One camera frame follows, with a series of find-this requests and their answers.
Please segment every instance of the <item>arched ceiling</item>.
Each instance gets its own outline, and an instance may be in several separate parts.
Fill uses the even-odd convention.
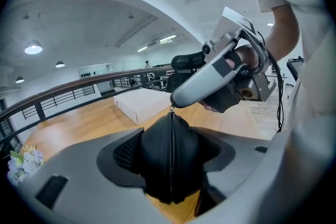
[[[12,77],[24,73],[33,79],[54,71],[50,63],[57,60],[75,67],[106,63],[118,55],[139,57],[137,49],[170,33],[178,35],[175,45],[200,46],[211,36],[225,6],[268,33],[272,14],[259,13],[255,0],[8,0],[0,25],[0,66],[14,67]],[[43,57],[24,54],[30,39],[42,43]]]

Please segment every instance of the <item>flower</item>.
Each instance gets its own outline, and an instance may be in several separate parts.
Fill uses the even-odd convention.
[[[9,180],[9,182],[11,182],[14,186],[16,186],[20,181],[19,181],[19,177],[17,176],[17,174],[13,171],[9,171],[7,174],[7,178]]]
[[[36,146],[25,147],[25,153],[11,151],[11,159],[8,161],[8,180],[17,185],[25,180],[28,175],[33,174],[37,168],[44,163],[44,156],[41,151],[36,150]]]
[[[38,151],[38,150],[34,150],[33,153],[32,153],[32,156],[33,156],[33,159],[34,159],[34,162],[37,163],[37,164],[42,164],[44,162],[43,158],[43,153],[41,151]]]
[[[8,168],[10,171],[14,172],[17,169],[16,159],[13,156],[11,156],[10,158],[11,159],[8,161]]]

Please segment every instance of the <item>ceiling light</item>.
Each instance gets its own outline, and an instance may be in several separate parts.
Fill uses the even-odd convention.
[[[37,40],[29,42],[25,49],[25,53],[27,54],[38,54],[41,51],[42,51],[41,44]]]
[[[23,77],[17,77],[15,83],[21,83],[24,82],[25,80],[23,79]]]
[[[165,44],[165,43],[170,43],[170,42],[173,42],[171,39],[168,39],[168,40],[165,40],[163,42],[160,42],[160,44]]]
[[[163,38],[163,39],[161,39],[159,42],[161,43],[161,42],[164,42],[164,41],[166,41],[166,40],[168,40],[168,39],[171,39],[171,38],[174,38],[174,37],[176,37],[176,35],[172,35],[172,36],[170,36],[170,37]]]
[[[147,47],[143,47],[140,50],[138,50],[138,52],[141,52],[141,51],[146,50],[146,49],[147,49]]]
[[[62,61],[58,61],[58,62],[56,63],[56,67],[57,67],[57,68],[60,68],[60,67],[63,67],[63,66],[65,66],[65,64],[64,64]]]

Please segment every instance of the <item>black mesh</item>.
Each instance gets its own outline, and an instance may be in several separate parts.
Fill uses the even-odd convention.
[[[201,68],[205,65],[204,54],[200,51],[195,54],[177,55],[172,60],[172,68],[175,70],[186,70]]]
[[[118,146],[113,152],[113,158],[117,165],[120,167],[138,174],[138,159],[136,158],[138,154],[138,145],[142,133],[134,136],[133,138],[127,140],[125,143]]]
[[[192,73],[174,73],[168,77],[167,81],[167,92],[173,92],[177,87],[179,87],[183,82],[190,78]]]

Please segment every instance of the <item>white flower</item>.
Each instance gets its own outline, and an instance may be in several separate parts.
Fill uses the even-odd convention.
[[[37,169],[38,165],[32,161],[33,158],[30,159],[24,159],[22,168],[24,169],[25,173],[27,174],[33,174],[35,170]]]
[[[12,172],[12,171],[9,171],[7,173],[7,178],[9,180],[9,182],[11,182],[14,186],[16,186],[20,182],[17,174]]]
[[[26,159],[33,160],[33,157],[30,152],[25,152],[25,154],[23,155],[23,158],[24,160]]]
[[[32,157],[35,161],[35,163],[37,163],[38,165],[42,164],[44,161],[43,161],[43,153],[41,151],[38,151],[38,150],[34,150],[32,152]]]
[[[8,161],[8,168],[10,171],[14,172],[17,170],[17,166],[16,166],[16,159],[11,156],[11,159]]]
[[[26,176],[27,176],[27,174],[21,174],[21,175],[19,176],[19,181],[20,181],[20,183],[23,182],[23,180],[26,178]]]

